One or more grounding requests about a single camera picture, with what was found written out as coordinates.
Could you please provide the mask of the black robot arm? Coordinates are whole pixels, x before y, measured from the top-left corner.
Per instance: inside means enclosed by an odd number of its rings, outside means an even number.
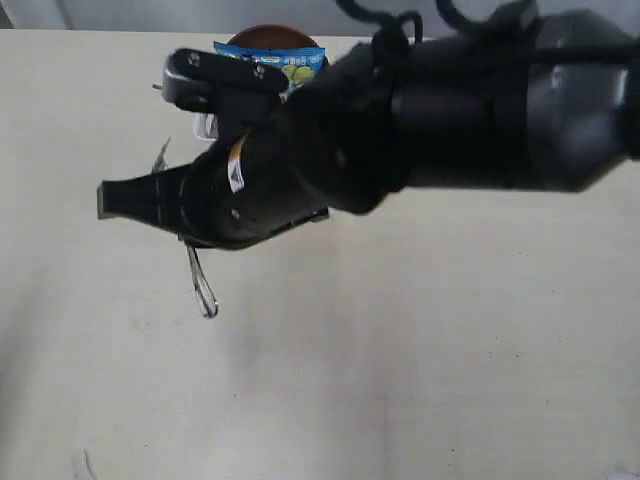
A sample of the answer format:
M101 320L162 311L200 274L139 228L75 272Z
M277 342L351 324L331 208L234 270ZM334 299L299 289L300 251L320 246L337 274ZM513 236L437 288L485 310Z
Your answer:
M377 33L296 89L270 64L170 54L163 98L214 115L217 140L191 163L102 182L98 218L240 250L407 187L581 192L638 159L639 40L594 12L513 1L473 21L441 1L453 35L427 41L405 34L414 11L341 8Z

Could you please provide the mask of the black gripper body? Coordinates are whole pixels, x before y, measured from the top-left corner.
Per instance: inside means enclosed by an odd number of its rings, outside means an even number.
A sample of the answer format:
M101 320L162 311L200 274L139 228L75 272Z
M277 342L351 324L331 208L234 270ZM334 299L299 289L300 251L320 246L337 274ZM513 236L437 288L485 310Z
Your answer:
M97 216L124 218L196 248L241 250L309 222L328 206L296 177L276 122L214 142L193 162L145 176L103 181Z

